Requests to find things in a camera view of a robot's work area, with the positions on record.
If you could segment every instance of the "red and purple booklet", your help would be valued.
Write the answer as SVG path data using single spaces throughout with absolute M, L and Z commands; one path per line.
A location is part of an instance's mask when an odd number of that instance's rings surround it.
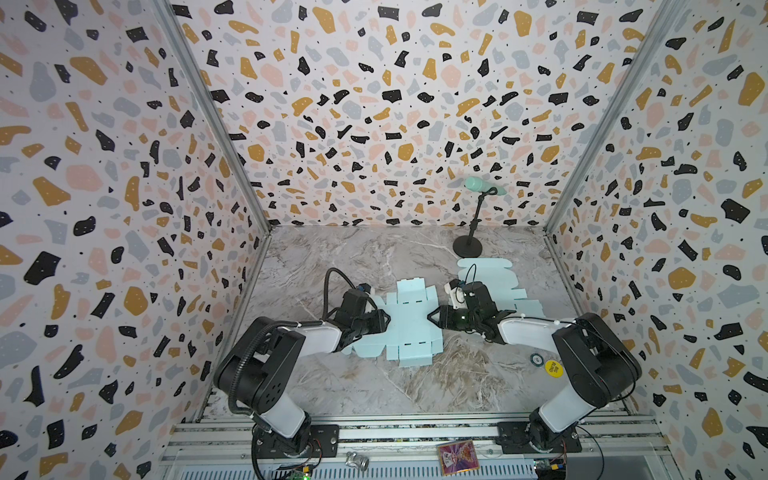
M 443 475 L 453 475 L 480 468 L 480 462 L 478 462 L 478 456 L 475 453 L 475 444 L 472 443 L 472 440 L 437 445 L 437 454 L 440 458 L 440 468 Z

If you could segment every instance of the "black mounting plate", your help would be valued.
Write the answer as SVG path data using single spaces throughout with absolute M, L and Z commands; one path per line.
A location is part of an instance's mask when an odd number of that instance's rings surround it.
M 275 434 L 263 434 L 263 444 L 259 446 L 259 458 L 280 458 L 290 459 L 285 453 L 275 446 Z M 314 458 L 319 458 L 317 444 L 320 442 L 320 448 L 323 450 L 323 458 L 332 458 L 336 456 L 339 449 L 339 426 L 338 425 L 310 425 L 310 441 L 315 446 Z
M 502 452 L 505 454 L 513 453 L 540 453 L 534 450 L 528 443 L 528 434 L 525 429 L 528 427 L 528 422 L 499 422 L 496 424 L 498 427 L 498 437 L 496 438 L 496 445 L 502 446 Z M 568 453 L 578 453 L 581 451 L 581 442 L 578 438 L 571 437 L 571 433 L 574 431 L 574 427 L 569 427 L 563 434 L 562 438 L 565 440 L 565 448 Z M 551 453 L 562 453 L 563 447 L 561 443 L 558 443 Z

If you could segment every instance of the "patterned backdrop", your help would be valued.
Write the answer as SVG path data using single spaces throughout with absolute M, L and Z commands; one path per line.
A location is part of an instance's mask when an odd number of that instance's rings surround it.
M 138 0 L 0 2 L 0 478 L 151 478 L 258 239 Z
M 768 2 L 691 2 L 554 239 L 688 478 L 768 473 Z
M 547 220 L 651 0 L 177 0 L 273 224 Z

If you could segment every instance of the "mint green microphone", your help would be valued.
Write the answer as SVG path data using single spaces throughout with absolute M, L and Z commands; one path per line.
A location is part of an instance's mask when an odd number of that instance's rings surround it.
M 453 241 L 453 251 L 461 258 L 477 258 L 482 254 L 482 243 L 475 238 L 475 230 L 477 230 L 478 223 L 480 223 L 480 209 L 482 208 L 482 201 L 486 195 L 506 195 L 507 191 L 501 187 L 498 187 L 490 182 L 487 182 L 480 177 L 467 177 L 464 180 L 464 186 L 470 191 L 480 192 L 480 198 L 478 198 L 478 207 L 475 210 L 475 218 L 469 222 L 469 235 L 461 235 L 459 238 Z
M 473 192 L 487 192 L 488 190 L 491 190 L 493 187 L 496 187 L 497 195 L 507 194 L 507 191 L 504 190 L 503 188 L 497 185 L 494 185 L 490 182 L 487 182 L 481 179 L 480 177 L 467 177 L 467 179 L 464 180 L 464 186 Z

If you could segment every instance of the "gray marble floor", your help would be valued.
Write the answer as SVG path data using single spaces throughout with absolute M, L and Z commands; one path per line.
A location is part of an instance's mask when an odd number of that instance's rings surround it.
M 420 276 L 436 285 L 455 278 L 458 257 L 451 248 L 464 228 L 279 227 L 247 307 L 241 335 L 258 316 L 318 318 L 323 308 L 323 276 L 340 268 L 354 283 L 380 293 L 396 281 Z M 575 315 L 544 244 L 541 229 L 483 228 L 477 238 L 484 257 L 509 259 L 520 287 L 540 300 L 546 316 Z M 330 303 L 338 305 L 347 285 L 338 278 Z M 444 352 L 430 366 L 400 368 L 382 354 L 361 359 L 354 353 L 318 354 L 299 360 L 287 394 L 313 415 L 373 415 L 417 412 L 530 412 L 564 386 L 565 378 L 533 366 L 534 349 L 486 343 L 479 336 L 445 331 Z M 539 352 L 545 359 L 552 354 Z M 214 389 L 207 418 L 230 416 L 222 392 Z

